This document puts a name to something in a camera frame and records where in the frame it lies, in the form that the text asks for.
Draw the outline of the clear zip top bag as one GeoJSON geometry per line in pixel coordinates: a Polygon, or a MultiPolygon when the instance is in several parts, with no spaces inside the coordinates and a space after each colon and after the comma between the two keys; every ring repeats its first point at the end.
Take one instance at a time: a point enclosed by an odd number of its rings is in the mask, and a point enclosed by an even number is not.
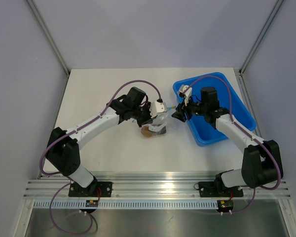
{"type": "Polygon", "coordinates": [[[170,122],[170,112],[174,108],[175,108],[175,106],[167,107],[167,111],[165,113],[159,114],[156,118],[153,119],[152,123],[147,123],[147,124],[144,124],[143,126],[147,126],[148,127],[150,124],[156,124],[156,125],[158,125],[158,124],[165,124],[166,125],[166,128],[169,127],[169,125],[171,123],[170,122]]]}

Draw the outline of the orange fruit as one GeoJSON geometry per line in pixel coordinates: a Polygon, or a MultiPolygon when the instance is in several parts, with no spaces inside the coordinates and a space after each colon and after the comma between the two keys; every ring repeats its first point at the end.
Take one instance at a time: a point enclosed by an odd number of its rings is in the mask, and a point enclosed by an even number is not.
{"type": "Polygon", "coordinates": [[[150,131],[150,130],[149,130],[149,127],[147,127],[147,126],[143,126],[143,127],[141,128],[141,133],[142,133],[145,137],[147,137],[147,138],[150,138],[150,137],[154,136],[153,132],[150,131]]]}

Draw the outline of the dark blue plum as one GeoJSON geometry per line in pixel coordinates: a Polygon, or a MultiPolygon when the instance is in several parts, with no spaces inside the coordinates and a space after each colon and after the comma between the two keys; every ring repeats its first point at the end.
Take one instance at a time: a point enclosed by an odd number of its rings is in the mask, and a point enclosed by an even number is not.
{"type": "Polygon", "coordinates": [[[156,136],[164,135],[167,132],[166,125],[163,124],[162,126],[158,126],[156,128],[156,136]]]}

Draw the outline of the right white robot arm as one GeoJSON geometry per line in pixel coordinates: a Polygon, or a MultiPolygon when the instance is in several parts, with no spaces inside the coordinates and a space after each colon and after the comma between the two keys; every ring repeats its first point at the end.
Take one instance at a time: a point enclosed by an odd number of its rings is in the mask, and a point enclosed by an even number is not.
{"type": "Polygon", "coordinates": [[[193,100],[192,89],[187,85],[180,87],[179,96],[183,101],[176,107],[173,118],[185,122],[193,116],[203,116],[208,124],[223,133],[243,154],[240,169],[215,176],[213,187],[218,195],[225,196],[231,188],[241,186],[265,190],[279,187],[283,168],[279,145],[274,140],[266,141],[256,136],[232,115],[231,109],[220,106],[214,87],[202,88],[199,102],[193,100]]]}

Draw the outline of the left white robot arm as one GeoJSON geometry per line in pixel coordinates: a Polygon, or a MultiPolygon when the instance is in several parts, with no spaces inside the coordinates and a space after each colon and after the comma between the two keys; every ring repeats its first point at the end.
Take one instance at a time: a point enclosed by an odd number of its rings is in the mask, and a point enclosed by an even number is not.
{"type": "Polygon", "coordinates": [[[70,179],[71,197],[98,197],[106,186],[99,184],[97,178],[81,164],[80,150],[111,127],[130,119],[142,127],[152,123],[166,110],[161,98],[150,102],[144,91],[132,87],[126,95],[112,98],[99,115],[70,129],[53,129],[44,157],[60,174],[70,179]]]}

